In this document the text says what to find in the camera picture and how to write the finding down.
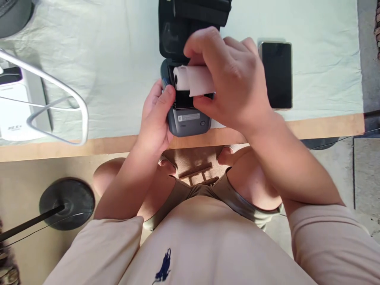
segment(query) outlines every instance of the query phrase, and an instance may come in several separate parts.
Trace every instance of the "white power bank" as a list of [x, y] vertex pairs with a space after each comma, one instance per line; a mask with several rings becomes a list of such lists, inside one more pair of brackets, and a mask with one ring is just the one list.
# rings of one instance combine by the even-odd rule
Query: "white power bank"
[[[21, 80], [0, 85], [0, 97], [46, 105], [41, 78], [24, 69]], [[28, 141], [44, 137], [27, 125], [27, 118], [41, 108], [0, 98], [0, 132], [1, 138], [8, 141]], [[51, 132], [51, 124], [47, 112], [40, 114], [33, 125]]]

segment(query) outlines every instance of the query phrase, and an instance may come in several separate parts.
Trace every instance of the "blue embroidered logo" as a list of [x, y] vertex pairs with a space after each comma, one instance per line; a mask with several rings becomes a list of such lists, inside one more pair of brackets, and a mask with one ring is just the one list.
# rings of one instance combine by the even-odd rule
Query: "blue embroidered logo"
[[165, 253], [165, 257], [162, 260], [162, 266], [159, 272], [157, 272], [156, 277], [152, 285], [156, 282], [162, 282], [165, 281], [166, 278], [169, 276], [169, 267], [170, 267], [170, 256], [171, 256], [171, 249], [167, 250], [167, 253]]

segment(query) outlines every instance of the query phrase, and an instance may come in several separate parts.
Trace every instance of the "desk surface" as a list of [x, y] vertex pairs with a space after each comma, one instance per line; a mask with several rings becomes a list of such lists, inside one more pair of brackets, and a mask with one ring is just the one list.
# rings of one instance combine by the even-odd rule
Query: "desk surface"
[[[364, 131], [358, 115], [363, 113], [363, 92], [357, 0], [234, 0], [221, 34], [292, 43], [294, 108], [280, 114], [300, 138]], [[0, 40], [0, 47], [73, 87], [85, 99], [90, 116], [90, 141], [82, 148], [49, 139], [5, 147], [17, 143], [0, 140], [0, 160], [130, 149], [145, 97], [160, 76], [158, 0], [40, 0], [27, 27]], [[50, 102], [65, 96], [49, 83], [45, 90]], [[54, 134], [80, 138], [80, 114], [52, 110], [51, 118]], [[213, 122], [215, 129], [206, 135], [175, 140], [172, 147], [244, 141], [222, 127]]]
[[[363, 114], [288, 122], [288, 125], [299, 139], [361, 135], [365, 131]], [[137, 136], [92, 139], [84, 146], [61, 142], [0, 146], [0, 162], [129, 152], [136, 139]], [[174, 138], [169, 149], [241, 143], [246, 143], [242, 134], [221, 128], [211, 129], [204, 135]]]

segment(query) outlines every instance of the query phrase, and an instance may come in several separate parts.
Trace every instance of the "thermal paper roll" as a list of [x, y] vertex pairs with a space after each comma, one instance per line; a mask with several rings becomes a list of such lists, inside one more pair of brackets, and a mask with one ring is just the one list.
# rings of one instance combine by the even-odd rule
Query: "thermal paper roll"
[[206, 66], [180, 66], [173, 73], [176, 90], [190, 90], [190, 97], [215, 92], [213, 77]]

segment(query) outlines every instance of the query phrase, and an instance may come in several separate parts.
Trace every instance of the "forearm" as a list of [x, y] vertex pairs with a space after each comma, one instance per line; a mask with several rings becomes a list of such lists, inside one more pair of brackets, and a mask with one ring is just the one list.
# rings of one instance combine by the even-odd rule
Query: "forearm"
[[159, 157], [158, 154], [147, 154], [136, 144], [102, 196], [94, 219], [135, 217], [152, 183]]
[[343, 202], [328, 172], [275, 113], [248, 136], [265, 176], [283, 200], [315, 205]]

